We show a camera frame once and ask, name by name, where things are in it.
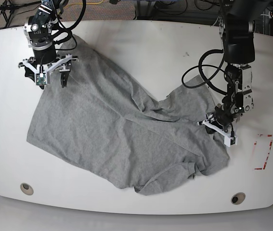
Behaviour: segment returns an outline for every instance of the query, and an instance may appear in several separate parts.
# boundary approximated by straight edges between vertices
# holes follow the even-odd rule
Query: gray t-shirt
[[[73,55],[79,62],[72,63],[67,88],[61,88],[58,71],[51,75],[30,124],[29,143],[144,195],[227,166],[222,137],[197,125],[214,109],[205,86],[180,86],[157,102],[119,66],[75,37]],[[63,48],[73,46],[71,40]],[[195,77],[189,85],[201,81]]]

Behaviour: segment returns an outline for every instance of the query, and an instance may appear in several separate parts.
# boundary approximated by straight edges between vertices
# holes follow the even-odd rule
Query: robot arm
[[[86,9],[86,1],[83,0],[79,19],[70,28],[65,28],[60,22],[59,15],[63,13],[64,6],[67,3],[68,0],[42,0],[36,14],[29,17],[24,25],[24,34],[28,40],[28,46],[33,49],[34,57],[24,59],[19,63],[19,67],[25,67],[25,77],[32,79],[42,89],[45,85],[50,84],[50,73],[58,68],[62,73],[62,87],[66,87],[72,66],[71,61],[78,60],[77,56],[71,54],[63,57],[58,57],[56,54],[58,49],[55,48],[55,44],[61,44],[71,38],[74,39],[71,30],[81,21]],[[67,33],[67,36],[54,41],[62,33]]]
[[[224,74],[227,92],[208,83],[209,87],[219,90],[218,92],[225,96],[222,104],[218,104],[213,112],[207,113],[207,119],[199,122],[199,125],[206,125],[208,133],[217,131],[222,134],[227,146],[237,144],[233,122],[254,107],[251,87],[252,69],[249,65],[255,61],[253,20],[263,12],[269,2],[269,0],[220,0],[220,35],[223,58],[227,62]],[[204,81],[208,81],[202,71],[202,61],[205,57],[201,58],[198,67]]]

